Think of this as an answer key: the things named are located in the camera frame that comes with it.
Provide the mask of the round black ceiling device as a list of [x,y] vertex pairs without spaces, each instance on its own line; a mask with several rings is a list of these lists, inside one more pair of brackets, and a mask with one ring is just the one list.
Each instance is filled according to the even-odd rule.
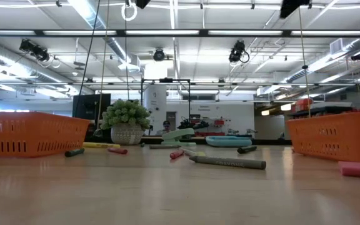
[[165,60],[166,56],[165,56],[164,50],[161,48],[157,48],[155,50],[152,58],[154,59],[154,61],[157,61],[157,62]]

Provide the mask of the pink eraser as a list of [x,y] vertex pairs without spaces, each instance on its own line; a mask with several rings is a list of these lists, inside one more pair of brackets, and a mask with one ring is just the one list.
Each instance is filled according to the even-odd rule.
[[338,166],[343,176],[360,178],[360,162],[339,161]]

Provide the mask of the green succulent in white pot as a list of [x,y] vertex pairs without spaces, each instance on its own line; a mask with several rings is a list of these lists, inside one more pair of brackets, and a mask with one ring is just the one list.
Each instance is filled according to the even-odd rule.
[[137,145],[150,127],[150,113],[139,100],[118,99],[102,113],[103,130],[110,130],[111,140],[121,146]]

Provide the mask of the black background monitor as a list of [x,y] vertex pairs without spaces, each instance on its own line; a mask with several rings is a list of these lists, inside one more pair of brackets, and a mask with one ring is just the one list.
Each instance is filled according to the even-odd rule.
[[102,117],[111,105],[110,94],[77,95],[73,97],[72,116],[75,118],[96,120]]

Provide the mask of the white air vent box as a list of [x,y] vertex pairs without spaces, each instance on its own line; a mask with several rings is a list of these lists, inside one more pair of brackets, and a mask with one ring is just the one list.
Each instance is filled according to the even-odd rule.
[[344,44],[343,44],[343,38],[339,38],[335,41],[333,41],[330,45],[330,53],[331,55],[335,55],[337,53],[341,53],[343,52],[343,47],[344,47]]

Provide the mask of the black background robot arms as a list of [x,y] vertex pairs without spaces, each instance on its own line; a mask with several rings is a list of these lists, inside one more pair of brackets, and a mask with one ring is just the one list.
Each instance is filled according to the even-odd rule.
[[203,120],[190,120],[190,119],[186,119],[184,118],[181,122],[180,125],[177,127],[178,129],[203,129],[203,128],[208,128],[209,127],[209,123]]

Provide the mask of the mint green stapler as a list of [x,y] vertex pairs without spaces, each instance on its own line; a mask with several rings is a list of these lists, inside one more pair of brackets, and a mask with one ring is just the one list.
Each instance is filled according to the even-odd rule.
[[195,142],[181,142],[183,136],[194,135],[193,128],[179,129],[162,135],[162,145],[170,146],[195,146]]

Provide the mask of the black table frame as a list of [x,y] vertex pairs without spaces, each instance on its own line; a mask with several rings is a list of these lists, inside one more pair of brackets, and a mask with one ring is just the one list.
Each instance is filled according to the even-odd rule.
[[[90,143],[109,143],[113,144],[110,137],[86,137],[85,142]],[[163,139],[160,136],[142,136],[139,143],[144,144],[161,144]],[[196,143],[206,145],[207,142],[205,137],[192,137],[191,139],[180,139],[183,143]],[[253,145],[280,145],[280,146],[290,146],[292,144],[291,140],[282,140],[282,139],[253,139]]]

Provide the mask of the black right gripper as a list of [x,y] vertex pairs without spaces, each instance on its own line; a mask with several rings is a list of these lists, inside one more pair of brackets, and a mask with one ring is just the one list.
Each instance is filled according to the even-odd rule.
[[287,18],[300,6],[309,5],[310,0],[282,0],[280,8],[280,18]]

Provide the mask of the black ceiling-mounted device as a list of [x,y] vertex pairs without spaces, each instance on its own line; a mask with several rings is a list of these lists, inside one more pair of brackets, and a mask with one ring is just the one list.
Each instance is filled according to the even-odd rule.
[[22,39],[19,50],[25,54],[29,54],[40,62],[46,62],[50,59],[48,49],[32,42],[30,39]]

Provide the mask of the black overhead light bar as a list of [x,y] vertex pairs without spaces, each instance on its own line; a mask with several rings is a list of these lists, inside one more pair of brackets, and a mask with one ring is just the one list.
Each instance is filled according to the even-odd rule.
[[296,29],[0,29],[0,37],[19,38],[126,38],[126,37],[179,37],[179,38],[360,38],[360,30],[296,30]]

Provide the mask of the black metal background frame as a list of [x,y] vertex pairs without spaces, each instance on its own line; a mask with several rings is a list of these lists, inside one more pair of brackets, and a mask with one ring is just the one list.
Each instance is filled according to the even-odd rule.
[[[140,89],[140,95],[141,95],[141,105],[144,107],[144,100],[143,100],[143,84],[144,79],[141,79],[141,89]],[[187,90],[189,91],[189,94],[191,93],[191,81],[189,79],[173,79],[173,78],[163,78],[159,80],[159,84],[163,84],[166,86],[166,96],[168,96],[168,90],[167,88],[169,86],[183,86],[184,84],[187,84]],[[151,136],[149,133],[152,131],[153,127],[149,125],[149,129],[145,132],[146,136]]]

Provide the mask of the shelf with orange boxes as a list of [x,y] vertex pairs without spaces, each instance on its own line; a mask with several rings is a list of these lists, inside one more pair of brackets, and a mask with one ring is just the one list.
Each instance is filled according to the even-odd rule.
[[311,118],[342,113],[360,112],[351,102],[314,102],[311,98],[299,99],[291,106],[291,119]]

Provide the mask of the grey crayon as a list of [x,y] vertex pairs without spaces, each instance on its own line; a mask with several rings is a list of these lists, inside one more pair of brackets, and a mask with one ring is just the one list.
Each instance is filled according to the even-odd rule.
[[190,160],[195,163],[213,164],[218,166],[231,166],[237,168],[247,169],[266,169],[266,161],[250,160],[250,159],[236,159],[236,158],[221,158],[208,156],[191,156]]

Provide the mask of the white pillar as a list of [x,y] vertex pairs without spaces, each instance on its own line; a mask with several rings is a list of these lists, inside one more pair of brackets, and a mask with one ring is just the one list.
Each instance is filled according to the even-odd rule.
[[163,129],[163,122],[166,120],[166,86],[159,84],[159,80],[166,78],[168,69],[158,64],[147,64],[144,72],[143,100],[144,107],[150,113],[150,125],[152,136],[158,135]]

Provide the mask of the white pencil with yellow cap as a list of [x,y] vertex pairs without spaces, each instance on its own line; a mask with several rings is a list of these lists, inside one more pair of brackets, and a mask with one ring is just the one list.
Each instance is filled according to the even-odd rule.
[[185,149],[185,148],[179,148],[179,150],[183,151],[185,155],[187,156],[206,156],[206,154],[204,152],[196,152],[196,151],[192,151],[190,149]]

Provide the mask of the workbench with red bins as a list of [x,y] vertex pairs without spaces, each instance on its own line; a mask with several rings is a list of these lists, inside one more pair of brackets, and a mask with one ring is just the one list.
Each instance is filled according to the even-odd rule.
[[206,137],[206,136],[225,136],[226,135],[226,119],[223,117],[210,118],[202,117],[200,120],[206,121],[209,123],[208,128],[195,129],[194,135],[197,137]]

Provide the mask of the person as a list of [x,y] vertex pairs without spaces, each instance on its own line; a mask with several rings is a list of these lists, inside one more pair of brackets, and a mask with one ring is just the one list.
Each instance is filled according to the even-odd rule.
[[156,133],[157,136],[162,136],[163,134],[171,132],[171,123],[169,121],[164,121],[162,126],[163,126],[163,129],[157,131],[157,133]]

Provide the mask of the yellow highlighter marker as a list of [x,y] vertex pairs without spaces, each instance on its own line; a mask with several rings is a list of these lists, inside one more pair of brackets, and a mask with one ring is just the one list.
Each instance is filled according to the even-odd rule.
[[82,146],[84,148],[120,148],[119,144],[109,144],[109,143],[100,143],[100,142],[83,142]]

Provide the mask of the orange perforated plastic bin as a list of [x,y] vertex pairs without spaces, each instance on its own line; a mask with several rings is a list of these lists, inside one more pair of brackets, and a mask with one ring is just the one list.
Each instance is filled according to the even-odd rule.
[[43,112],[0,112],[0,158],[35,158],[83,146],[89,121]]
[[294,152],[360,163],[360,112],[287,121]]

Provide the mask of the blue calculator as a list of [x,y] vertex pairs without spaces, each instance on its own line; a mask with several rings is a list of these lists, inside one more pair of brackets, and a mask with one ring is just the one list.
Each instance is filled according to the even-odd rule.
[[210,146],[214,147],[247,147],[252,145],[251,139],[248,137],[236,137],[236,136],[207,136],[206,142]]

